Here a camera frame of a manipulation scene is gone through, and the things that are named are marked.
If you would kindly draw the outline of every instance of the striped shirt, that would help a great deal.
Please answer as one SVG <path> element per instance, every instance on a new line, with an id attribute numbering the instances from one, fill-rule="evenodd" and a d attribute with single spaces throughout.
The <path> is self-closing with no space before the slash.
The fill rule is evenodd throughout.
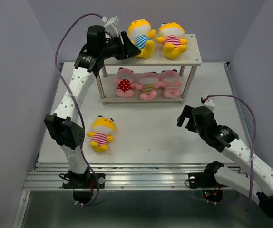
<path id="1" fill-rule="evenodd" d="M 168 44 L 168 43 L 172 43 L 175 46 L 175 48 L 181 44 L 180 39 L 174 35 L 170 35 L 165 38 L 163 45 Z"/>
<path id="2" fill-rule="evenodd" d="M 154 88 L 153 84 L 143 85 L 142 93 L 148 95 L 148 94 L 150 94 L 151 91 L 154 91 L 154 90 L 155 90 L 155 88 Z"/>
<path id="3" fill-rule="evenodd" d="M 144 49 L 146 42 L 149 40 L 150 40 L 150 38 L 146 35 L 138 36 L 136 38 L 136 47 L 138 49 Z"/>
<path id="4" fill-rule="evenodd" d="M 176 86 L 174 82 L 168 82 L 168 83 L 165 83 L 164 91 L 166 90 L 169 90 L 170 92 L 174 92 L 178 90 L 178 87 Z"/>
<path id="5" fill-rule="evenodd" d="M 99 146 L 108 143 L 107 136 L 103 133 L 95 133 L 91 141 L 97 142 Z"/>

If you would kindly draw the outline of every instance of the stuffed animal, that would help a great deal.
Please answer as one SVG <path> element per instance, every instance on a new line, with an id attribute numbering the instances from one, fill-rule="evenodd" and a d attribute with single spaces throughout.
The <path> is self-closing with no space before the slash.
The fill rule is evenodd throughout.
<path id="1" fill-rule="evenodd" d="M 170 59 L 177 58 L 187 50 L 188 39 L 185 38 L 185 31 L 175 22 L 162 24 L 156 40 L 163 44 L 164 55 Z"/>
<path id="2" fill-rule="evenodd" d="M 140 98 L 143 100 L 153 100 L 155 99 L 157 92 L 156 89 L 160 87 L 160 80 L 156 72 L 144 73 L 138 84 L 136 84 L 137 90 L 142 90 Z"/>
<path id="3" fill-rule="evenodd" d="M 141 50 L 138 58 L 150 58 L 155 50 L 155 43 L 152 39 L 156 31 L 151 30 L 151 25 L 145 19 L 133 21 L 128 28 L 128 37 L 131 42 Z"/>
<path id="4" fill-rule="evenodd" d="M 93 132 L 88 132 L 87 136 L 92 138 L 90 146 L 96 152 L 103 152 L 109 149 L 108 142 L 113 141 L 111 136 L 115 131 L 115 125 L 112 118 L 105 118 L 99 115 L 97 120 L 92 125 Z"/>
<path id="5" fill-rule="evenodd" d="M 116 95 L 121 97 L 131 97 L 133 95 L 132 88 L 135 87 L 136 76 L 132 70 L 120 67 L 114 82 L 118 84 Z"/>
<path id="6" fill-rule="evenodd" d="M 176 98 L 181 95 L 179 86 L 182 80 L 177 70 L 163 70 L 160 77 L 160 86 L 164 88 L 164 95 L 167 98 Z"/>

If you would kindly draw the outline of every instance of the table surface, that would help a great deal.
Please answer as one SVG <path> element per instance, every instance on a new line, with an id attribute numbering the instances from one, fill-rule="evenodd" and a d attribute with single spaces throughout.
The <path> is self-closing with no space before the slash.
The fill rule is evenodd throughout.
<path id="1" fill-rule="evenodd" d="M 116 60 L 115 58 L 110 58 L 105 60 L 106 66 L 199 66 L 202 63 L 201 55 L 199 51 L 199 46 L 197 43 L 197 38 L 195 34 L 186 34 L 188 39 L 188 50 L 180 55 L 176 59 L 168 59 L 164 56 L 163 46 L 158 44 L 156 39 L 156 49 L 152 57 L 148 59 L 143 58 L 129 58 L 125 60 Z"/>
<path id="2" fill-rule="evenodd" d="M 146 71 L 161 72 L 178 67 L 144 66 L 130 67 L 135 73 Z M 108 67 L 110 73 L 118 67 Z M 183 79 L 188 77 L 190 67 L 186 67 Z M 62 74 L 67 81 L 72 76 L 73 63 L 65 63 Z M 52 112 L 59 105 L 65 87 L 59 84 Z M 196 72 L 185 105 L 201 106 L 200 98 L 204 95 L 232 94 L 223 63 L 203 63 Z M 235 102 L 231 98 L 216 98 L 215 118 L 220 125 L 227 125 L 246 142 Z M 110 150 L 97 153 L 89 146 L 90 138 L 85 138 L 84 153 L 90 163 L 99 164 L 204 164 L 213 161 L 233 163 L 215 149 L 209 147 L 196 134 L 184 127 L 176 126 L 176 120 L 184 105 L 176 103 L 119 103 L 103 106 L 96 83 L 90 87 L 81 107 L 85 119 L 86 132 L 98 115 L 109 116 L 115 120 L 115 140 L 109 144 Z M 40 149 L 38 164 L 66 164 L 62 149 L 45 131 Z"/>

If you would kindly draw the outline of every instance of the brown striped shirt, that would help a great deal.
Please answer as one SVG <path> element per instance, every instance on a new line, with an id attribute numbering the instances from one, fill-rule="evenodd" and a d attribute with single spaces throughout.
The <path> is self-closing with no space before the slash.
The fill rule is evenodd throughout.
<path id="1" fill-rule="evenodd" d="M 154 91 L 154 90 L 155 88 L 153 84 L 143 85 L 142 93 L 145 93 L 148 95 L 150 94 L 151 91 Z"/>

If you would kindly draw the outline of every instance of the gray wall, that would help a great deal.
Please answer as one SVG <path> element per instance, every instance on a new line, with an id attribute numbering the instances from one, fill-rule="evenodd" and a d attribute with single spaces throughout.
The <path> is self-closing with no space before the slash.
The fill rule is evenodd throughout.
<path id="1" fill-rule="evenodd" d="M 256 18 L 264 0 L 28 0 L 53 50 L 77 17 L 96 12 L 121 18 L 119 30 L 131 21 L 145 18 L 158 29 L 176 21 L 187 33 L 195 33 L 204 61 L 230 61 Z M 86 42 L 88 26 L 99 18 L 83 19 L 68 35 L 61 61 L 75 61 Z"/>
<path id="2" fill-rule="evenodd" d="M 55 83 L 52 48 L 28 2 L 0 0 L 0 228 L 13 223 Z"/>
<path id="3" fill-rule="evenodd" d="M 273 167 L 273 0 L 268 0 L 230 64 L 238 95 L 257 119 L 257 154 Z M 251 116 L 244 110 L 253 132 Z"/>

